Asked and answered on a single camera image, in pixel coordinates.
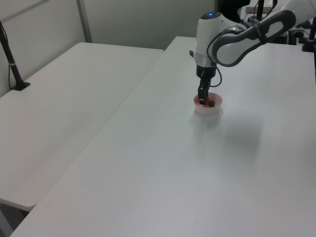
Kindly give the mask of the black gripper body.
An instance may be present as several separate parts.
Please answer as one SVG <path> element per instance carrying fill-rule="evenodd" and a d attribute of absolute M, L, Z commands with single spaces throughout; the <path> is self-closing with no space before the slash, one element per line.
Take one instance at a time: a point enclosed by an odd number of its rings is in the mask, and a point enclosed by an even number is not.
<path fill-rule="evenodd" d="M 216 75 L 216 67 L 202 67 L 197 65 L 197 76 L 200 79 L 211 79 Z"/>

